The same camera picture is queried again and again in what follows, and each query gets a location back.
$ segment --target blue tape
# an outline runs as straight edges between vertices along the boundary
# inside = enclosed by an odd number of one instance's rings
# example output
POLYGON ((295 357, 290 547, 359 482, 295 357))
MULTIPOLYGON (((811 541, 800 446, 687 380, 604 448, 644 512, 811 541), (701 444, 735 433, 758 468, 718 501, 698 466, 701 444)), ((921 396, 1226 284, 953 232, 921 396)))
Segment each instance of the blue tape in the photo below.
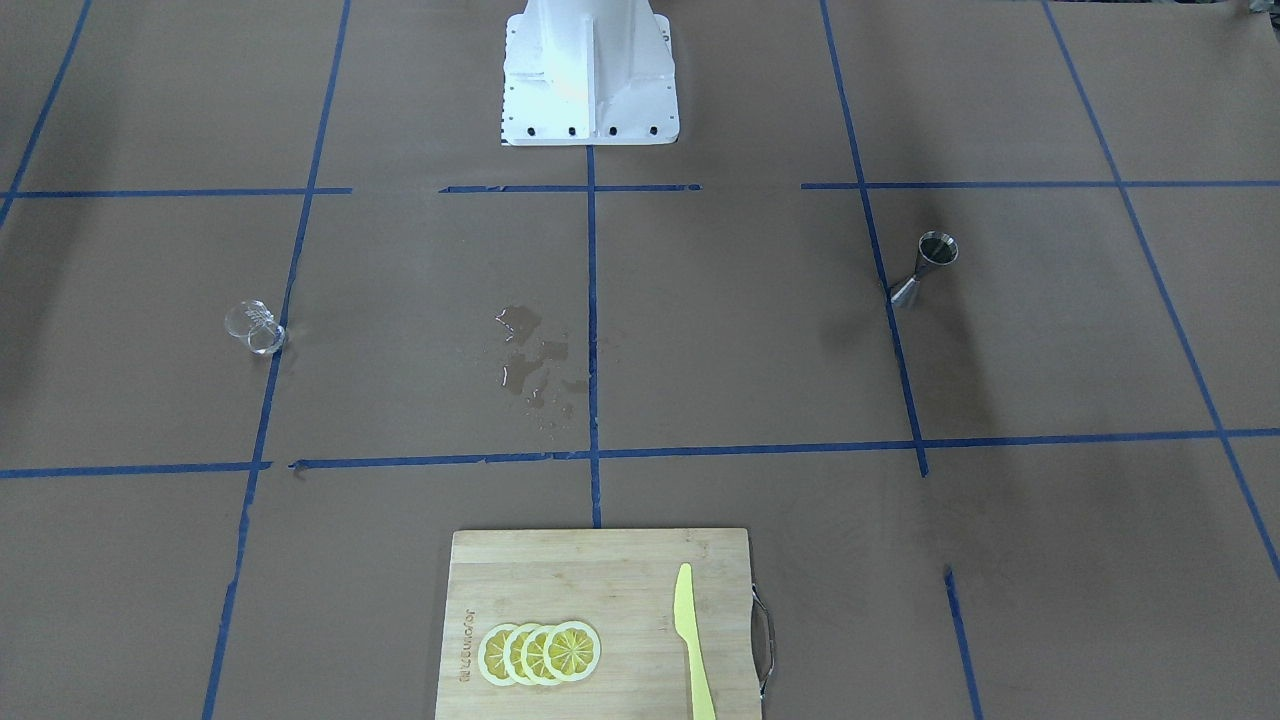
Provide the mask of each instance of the blue tape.
POLYGON ((351 195, 351 187, 218 187, 187 190, 37 190, 18 192, 22 200, 60 200, 74 197, 256 197, 275 195, 351 195))
MULTIPOLYGON (((338 68, 342 64, 342 50, 347 38, 347 22, 351 18, 351 0, 343 0, 342 18, 338 20, 338 40, 333 50, 333 64, 329 68, 329 82, 325 87, 324 104, 320 109, 320 127, 316 131, 315 149, 311 154, 311 170, 307 174, 307 191, 302 200, 302 213, 298 218, 298 232, 293 241, 293 256, 289 260, 289 274, 284 284, 284 301, 280 307, 280 324, 288 325, 289 301, 293 295, 293 283, 298 274, 298 260, 302 256, 302 246, 306 241, 307 224, 311 217, 311 201, 315 197, 316 178, 320 174, 320 158, 324 154, 324 140, 329 127, 329 110, 333 108, 333 96, 338 86, 338 68)), ((280 375, 280 351, 271 356, 271 369, 266 377, 266 389, 262 393, 262 410, 259 418, 257 438, 253 445, 253 462, 261 462, 262 451, 266 446, 266 430, 271 421, 271 401, 275 397, 275 383, 280 375)), ((202 720, 212 720, 214 707, 218 702, 218 685, 221 680, 223 659, 227 655, 227 638, 230 633, 232 615, 236 609, 236 593, 239 588, 241 570, 244 561, 244 548, 248 542, 250 515, 248 510, 253 505, 253 496, 257 493, 259 469, 250 470, 248 482, 244 487, 244 502, 241 506, 241 524, 236 541, 236 570, 232 582, 227 585, 227 594, 223 598, 223 614, 218 625, 218 642, 214 646, 214 660, 209 669, 209 687, 205 691, 205 706, 201 714, 202 720)))
POLYGON ((474 195, 493 192, 696 192, 700 184, 451 184, 440 193, 474 195))
POLYGON ((913 441, 883 442, 819 442, 796 445, 728 445, 704 447, 635 447, 626 450, 602 450, 600 457, 700 457, 719 455, 792 455, 805 452, 867 452, 876 450, 915 450, 913 441))
POLYGON ((1057 27, 1057 19, 1053 17, 1053 10, 1050 8, 1048 0, 1041 0, 1041 8, 1043 8, 1044 17, 1048 19, 1050 28, 1053 31, 1053 37, 1057 40, 1057 46, 1062 53, 1062 59, 1066 61, 1066 68, 1071 74, 1071 81, 1075 83, 1075 90, 1080 95, 1080 101, 1084 102, 1084 109, 1089 115, 1089 123, 1093 124, 1093 132, 1098 136, 1098 143, 1102 146, 1102 154, 1107 159, 1107 165, 1111 167, 1111 174, 1120 186, 1120 197, 1124 200, 1124 206, 1129 213, 1129 220, 1133 223, 1133 229, 1138 234, 1142 254, 1147 259, 1147 266, 1151 269, 1152 278, 1156 281, 1156 288, 1160 291, 1160 299, 1164 301, 1165 310, 1169 313, 1169 319, 1174 325, 1175 333, 1178 334, 1178 342, 1181 343, 1183 352, 1187 355, 1187 363, 1190 365, 1192 374, 1196 377, 1196 384, 1199 387, 1201 397, 1204 400, 1204 407, 1208 409, 1210 418, 1213 420, 1213 428, 1217 430, 1219 441, 1222 443, 1222 451, 1226 454, 1228 461, 1231 465, 1231 471, 1235 474, 1235 483, 1239 486, 1240 495, 1244 497, 1244 503, 1248 506, 1249 515, 1253 518, 1253 527, 1257 529, 1258 537, 1262 539, 1262 546, 1266 550, 1267 559, 1271 561, 1271 570, 1275 573, 1276 578, 1280 579, 1280 555, 1276 553, 1275 543, 1271 541, 1271 533, 1267 532, 1266 521, 1263 521, 1262 514, 1258 511, 1258 505, 1253 500, 1253 491, 1249 489, 1249 483, 1244 478, 1244 471, 1240 469, 1240 464, 1235 457, 1235 450, 1231 447, 1231 439, 1228 436, 1226 428, 1222 425, 1222 418, 1219 415, 1217 406, 1213 404, 1213 397, 1210 395, 1208 383, 1204 380, 1204 374, 1201 372, 1199 363, 1196 360, 1196 352, 1192 350, 1190 340, 1187 336, 1187 331, 1183 328, 1183 322, 1178 316, 1178 309, 1174 307, 1174 300, 1169 295, 1169 288, 1165 286, 1165 278, 1161 275, 1160 266, 1156 264, 1156 256, 1151 250, 1151 243, 1147 242, 1147 233, 1142 229, 1142 223, 1138 220, 1138 211, 1134 209, 1133 200, 1129 197, 1129 190, 1125 187, 1125 183, 1120 177, 1120 169, 1111 152, 1111 146, 1107 143, 1106 135, 1102 132, 1102 124, 1098 122, 1097 113, 1093 111, 1093 104, 1089 101, 1089 95, 1084 90, 1084 83, 1080 81, 1080 74, 1076 72, 1075 61, 1071 59, 1071 51, 1066 47, 1066 40, 1062 37, 1062 31, 1057 27))
POLYGON ((4 205, 0 205, 0 228, 4 227, 6 219, 9 219, 9 211, 13 209, 14 197, 18 190, 22 188, 22 178, 27 174, 27 168, 31 167, 31 158, 36 152, 36 143, 40 142, 40 133, 45 131, 45 123, 49 122, 49 111, 54 108, 54 100, 58 99, 58 91, 63 87, 63 79, 67 77, 67 68, 72 64, 72 56, 76 55, 76 47, 79 45, 81 35, 84 32, 84 22, 88 19, 88 9, 93 5, 93 0, 84 0, 84 5, 81 6, 81 14, 76 18, 76 29, 72 31, 70 42, 67 44, 67 53, 63 53, 63 61, 58 65, 58 74, 54 76, 54 85, 49 88, 49 95, 45 96, 45 104, 40 108, 40 115, 36 117, 36 127, 31 129, 31 137, 27 138, 27 147, 22 151, 22 160, 18 163, 18 170, 13 174, 13 182, 9 183, 9 196, 5 197, 4 205))
POLYGON ((1226 430, 1228 437, 1280 437, 1280 428, 1226 430))
POLYGON ((1124 181, 1123 187, 1280 187, 1272 181, 1124 181))
POLYGON ((960 597, 956 593, 956 578, 951 566, 947 565, 947 574, 943 578, 947 585, 947 603, 951 606, 951 626, 956 632, 956 644, 960 647, 960 664, 964 666, 964 682, 969 688, 969 706, 973 708, 973 719, 982 720, 982 698, 978 697, 978 678, 973 673, 973 659, 969 656, 969 637, 964 632, 964 615, 960 612, 960 597))
POLYGON ((927 439, 925 447, 1012 447, 1030 445, 1102 445, 1111 442, 1158 442, 1171 439, 1213 439, 1217 430, 1171 430, 1156 433, 1100 433, 1080 436, 1014 436, 982 438, 927 439))
MULTIPOLYGON (((1280 437, 1280 428, 1245 428, 1229 430, 1233 437, 1280 437)), ((1009 436, 925 439, 924 445, 933 448, 965 447, 1018 447, 1038 445, 1106 445, 1124 442, 1160 442, 1215 439, 1216 430, 1169 430, 1153 433, 1094 433, 1078 436, 1009 436)), ((600 450, 594 452, 603 460, 625 460, 644 457, 696 457, 726 455, 792 455, 806 452, 874 452, 915 450, 915 442, 909 439, 861 441, 861 442, 818 442, 790 445, 723 445, 686 447, 630 447, 600 450)), ((344 459, 300 459, 289 465, 297 470, 321 470, 335 468, 397 468, 419 465, 467 465, 479 462, 540 462, 548 460, 589 460, 591 450, 568 450, 557 452, 508 452, 474 455, 425 455, 403 457, 344 457, 344 459)))
POLYGON ((479 193, 479 192, 586 192, 584 184, 451 184, 440 191, 444 193, 479 193))
POLYGON ((590 405, 591 434, 591 527, 603 528, 604 518, 600 507, 600 392, 598 365, 599 311, 595 295, 595 146, 586 146, 586 343, 588 343, 588 398, 590 405))
POLYGON ((849 109, 849 94, 845 91, 845 74, 840 69, 840 54, 836 51, 836 36, 831 29, 831 13, 827 9, 827 0, 819 0, 822 6, 822 24, 827 32, 827 49, 831 53, 831 69, 836 74, 836 90, 840 92, 840 108, 845 113, 845 131, 849 133, 849 150, 854 158, 854 172, 858 174, 858 192, 863 200, 863 214, 867 218, 867 233, 872 241, 872 255, 876 258, 876 274, 879 277, 881 287, 884 291, 884 314, 888 318, 890 336, 893 338, 893 355, 897 357, 897 373, 902 383, 902 400, 906 402, 906 418, 911 424, 911 439, 915 442, 915 457, 920 465, 920 477, 928 477, 929 460, 924 452, 924 441, 920 434, 920 419, 915 411, 915 397, 911 393, 911 378, 906 369, 906 355, 902 352, 902 338, 897 331, 897 318, 893 315, 893 305, 888 301, 888 278, 884 274, 884 260, 881 256, 879 233, 876 232, 876 215, 872 213, 872 197, 867 191, 867 173, 863 172, 863 155, 858 149, 858 133, 854 132, 854 114, 849 109))
POLYGON ((270 462, 192 462, 173 465, 97 465, 83 468, 23 468, 0 470, 0 480, 28 478, 97 478, 109 475, 182 475, 187 473, 237 473, 270 468, 270 462))
POLYGON ((333 460, 294 460, 294 470, 326 470, 335 468, 415 468, 426 465, 476 465, 498 462, 539 462, 543 460, 586 460, 591 452, 572 450, 564 452, 506 452, 492 455, 426 455, 406 457, 351 457, 333 460))
POLYGON ((698 192, 700 184, 599 184, 596 192, 698 192))
MULTIPOLYGON (((1280 181, 974 181, 974 182, 868 182, 868 190, 972 190, 1071 187, 1280 187, 1280 181)), ((800 190, 860 190, 856 182, 803 182, 800 190)))
POLYGON ((805 182, 800 190, 969 190, 969 188, 1046 188, 1116 187, 1115 181, 974 181, 974 182, 805 182))

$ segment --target cocktail jigger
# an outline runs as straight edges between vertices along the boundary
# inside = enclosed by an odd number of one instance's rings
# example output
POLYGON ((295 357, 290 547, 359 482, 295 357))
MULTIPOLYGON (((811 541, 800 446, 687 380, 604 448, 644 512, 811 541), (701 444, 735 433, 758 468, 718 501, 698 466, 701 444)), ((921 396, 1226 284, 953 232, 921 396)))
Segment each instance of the cocktail jigger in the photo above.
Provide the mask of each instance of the cocktail jigger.
POLYGON ((910 277, 897 282, 888 291, 888 300, 893 307, 910 307, 915 304, 915 296, 920 291, 920 278, 934 270, 945 268, 956 261, 960 247, 956 238, 945 232, 929 231, 920 237, 915 251, 915 270, 910 277))

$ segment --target water spill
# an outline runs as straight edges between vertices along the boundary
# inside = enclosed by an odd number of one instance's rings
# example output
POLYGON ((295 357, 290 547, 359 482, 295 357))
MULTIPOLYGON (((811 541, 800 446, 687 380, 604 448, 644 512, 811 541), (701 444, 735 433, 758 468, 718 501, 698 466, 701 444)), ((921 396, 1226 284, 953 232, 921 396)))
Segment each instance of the water spill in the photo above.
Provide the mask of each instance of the water spill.
POLYGON ((547 382, 548 382, 548 379, 550 379, 550 377, 552 377, 552 372, 550 370, 547 370, 545 373, 543 373, 543 379, 538 383, 538 387, 535 387, 534 392, 529 396, 529 406, 530 407, 541 407, 541 406, 547 405, 547 382))
POLYGON ((538 356, 543 360, 558 360, 563 363, 564 360, 568 360, 568 343, 544 340, 541 351, 539 351, 538 356))
POLYGON ((508 305, 494 318, 502 327, 507 328, 507 341, 516 341, 516 345, 525 345, 534 329, 541 324, 543 319, 536 313, 524 305, 508 305))
POLYGON ((525 380, 541 366, 541 359, 530 360, 525 357, 524 352, 513 352, 507 359, 507 364, 502 366, 502 387, 507 388, 511 395, 522 395, 525 380))

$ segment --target knife blade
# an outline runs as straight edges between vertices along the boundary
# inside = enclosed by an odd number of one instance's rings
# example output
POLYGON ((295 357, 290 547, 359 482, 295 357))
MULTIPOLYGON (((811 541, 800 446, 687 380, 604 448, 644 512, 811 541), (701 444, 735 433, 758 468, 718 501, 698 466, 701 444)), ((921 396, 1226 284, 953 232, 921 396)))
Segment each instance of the knife blade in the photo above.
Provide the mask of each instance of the knife blade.
POLYGON ((712 688, 703 666, 703 647, 698 639, 698 614, 694 611, 694 568, 689 562, 680 566, 676 575, 675 602, 676 633, 689 650, 689 685, 692 694, 694 720, 716 720, 712 688))

